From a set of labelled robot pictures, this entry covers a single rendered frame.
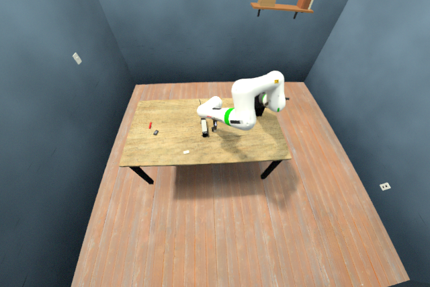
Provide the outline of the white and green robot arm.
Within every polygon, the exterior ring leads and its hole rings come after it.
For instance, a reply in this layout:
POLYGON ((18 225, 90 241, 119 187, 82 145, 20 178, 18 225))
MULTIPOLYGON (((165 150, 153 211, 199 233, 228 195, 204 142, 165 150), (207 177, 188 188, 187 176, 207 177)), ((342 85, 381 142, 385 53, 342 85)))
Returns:
POLYGON ((286 100, 290 100, 284 95, 284 76, 278 71, 256 79, 240 79, 234 83, 231 92, 234 108, 221 108, 222 100, 212 97, 198 107, 198 116, 217 120, 240 130, 250 130, 256 123, 255 96, 260 94, 259 103, 273 112, 282 111, 286 100))

